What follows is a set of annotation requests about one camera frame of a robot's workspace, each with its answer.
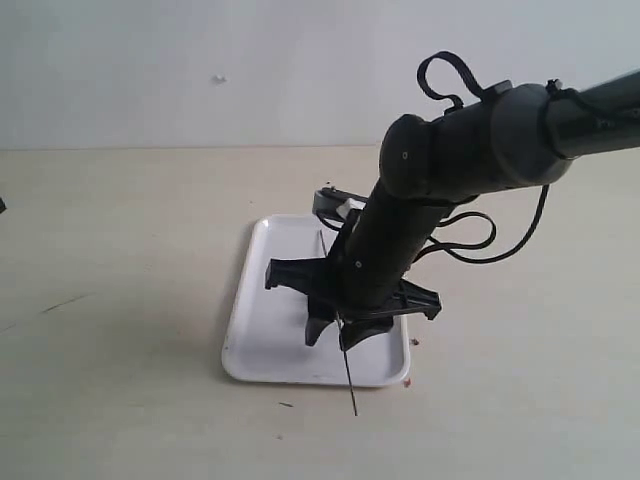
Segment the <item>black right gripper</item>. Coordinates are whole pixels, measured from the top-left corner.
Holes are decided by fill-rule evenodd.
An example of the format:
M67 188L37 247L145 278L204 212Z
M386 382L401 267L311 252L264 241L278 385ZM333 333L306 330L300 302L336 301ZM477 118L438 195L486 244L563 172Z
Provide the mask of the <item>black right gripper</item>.
M404 279L443 207L373 192L364 209L343 224L324 258L271 259L265 287L288 287L308 298L305 345L313 347L335 322L335 310L351 321L340 329L340 347L388 333L394 316L441 311L439 295Z

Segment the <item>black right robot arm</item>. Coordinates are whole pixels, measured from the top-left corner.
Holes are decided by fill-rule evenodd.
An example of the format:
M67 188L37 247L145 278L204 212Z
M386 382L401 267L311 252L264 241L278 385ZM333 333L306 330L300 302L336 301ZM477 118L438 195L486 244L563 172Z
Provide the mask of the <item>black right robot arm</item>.
M342 321L341 347L388 332L397 316L435 317L439 296L405 279L428 238L459 205L483 194L546 187L580 156L639 144L639 76L586 90L503 82L434 121L403 115L381 145L379 178L346 216L323 258L270 261L267 288L307 298L305 342Z

